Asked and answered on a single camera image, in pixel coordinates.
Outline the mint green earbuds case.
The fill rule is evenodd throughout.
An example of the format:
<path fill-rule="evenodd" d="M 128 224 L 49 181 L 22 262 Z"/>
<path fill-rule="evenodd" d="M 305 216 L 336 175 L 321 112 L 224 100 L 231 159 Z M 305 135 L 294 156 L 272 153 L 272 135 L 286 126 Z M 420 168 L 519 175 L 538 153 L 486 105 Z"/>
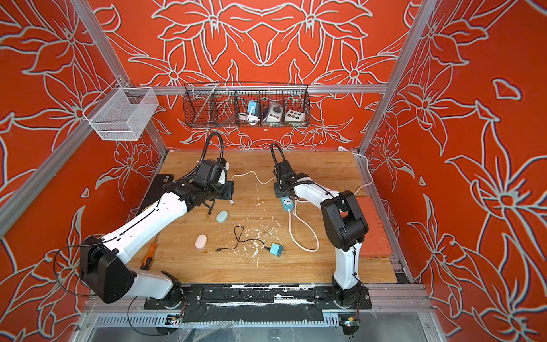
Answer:
<path fill-rule="evenodd" d="M 229 212 L 227 212 L 226 210 L 221 210 L 216 216 L 216 221 L 219 224 L 223 224 L 227 221 L 228 217 L 229 217 Z"/>

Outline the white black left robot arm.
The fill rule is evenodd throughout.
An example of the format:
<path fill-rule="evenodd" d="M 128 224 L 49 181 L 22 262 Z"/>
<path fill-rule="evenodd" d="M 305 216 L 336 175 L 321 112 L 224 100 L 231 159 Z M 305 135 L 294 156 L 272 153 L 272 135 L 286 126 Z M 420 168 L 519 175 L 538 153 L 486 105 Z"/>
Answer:
<path fill-rule="evenodd" d="M 180 281 L 168 272 L 133 269 L 128 263 L 151 239 L 176 219 L 202 205 L 231 200 L 234 184 L 223 158 L 204 160 L 196 171 L 168 185 L 151 206 L 134 219 L 104 235 L 88 237 L 81 245 L 79 276 L 104 303 L 125 297 L 156 299 L 168 308 L 182 303 Z"/>

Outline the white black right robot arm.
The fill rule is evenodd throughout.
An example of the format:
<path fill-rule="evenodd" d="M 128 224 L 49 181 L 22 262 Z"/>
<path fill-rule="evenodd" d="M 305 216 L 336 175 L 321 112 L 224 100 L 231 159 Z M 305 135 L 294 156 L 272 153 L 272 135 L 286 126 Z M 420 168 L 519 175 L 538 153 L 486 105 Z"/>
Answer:
<path fill-rule="evenodd" d="M 287 160 L 278 162 L 273 174 L 278 198 L 304 199 L 321 210 L 326 235 L 336 255 L 333 300 L 341 307 L 359 305 L 363 290 L 358 275 L 359 254 L 368 223 L 356 196 L 349 190 L 338 192 L 319 185 L 308 175 L 293 171 Z"/>

